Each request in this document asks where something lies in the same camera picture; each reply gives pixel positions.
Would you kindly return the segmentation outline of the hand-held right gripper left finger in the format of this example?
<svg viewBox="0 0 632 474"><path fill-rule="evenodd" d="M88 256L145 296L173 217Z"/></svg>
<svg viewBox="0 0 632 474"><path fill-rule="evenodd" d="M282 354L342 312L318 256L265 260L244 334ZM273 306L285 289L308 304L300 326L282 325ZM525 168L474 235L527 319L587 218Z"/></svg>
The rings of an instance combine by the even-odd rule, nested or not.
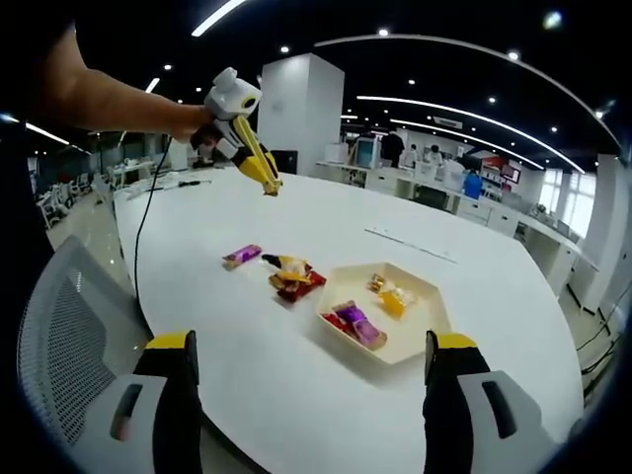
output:
<svg viewBox="0 0 632 474"><path fill-rule="evenodd" d="M88 406L73 462L82 473L200 473L198 382L195 331L153 338Z"/></svg>

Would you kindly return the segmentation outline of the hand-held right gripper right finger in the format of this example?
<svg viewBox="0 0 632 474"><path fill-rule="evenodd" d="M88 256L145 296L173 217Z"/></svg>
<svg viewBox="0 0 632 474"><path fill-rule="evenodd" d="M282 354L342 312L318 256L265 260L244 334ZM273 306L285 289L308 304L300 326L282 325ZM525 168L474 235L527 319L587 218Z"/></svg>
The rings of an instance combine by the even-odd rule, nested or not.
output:
<svg viewBox="0 0 632 474"><path fill-rule="evenodd" d="M536 401L459 333L426 335L426 473L537 473L558 450Z"/></svg>

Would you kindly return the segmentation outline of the person's left hand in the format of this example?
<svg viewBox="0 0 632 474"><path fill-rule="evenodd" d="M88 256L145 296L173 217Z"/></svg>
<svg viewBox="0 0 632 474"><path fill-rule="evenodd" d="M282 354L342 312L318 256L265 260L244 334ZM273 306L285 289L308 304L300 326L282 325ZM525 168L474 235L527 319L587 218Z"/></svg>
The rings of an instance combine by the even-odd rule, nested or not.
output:
<svg viewBox="0 0 632 474"><path fill-rule="evenodd" d="M177 104L169 134L179 142L190 142L194 134L212 120L213 115L204 106Z"/></svg>

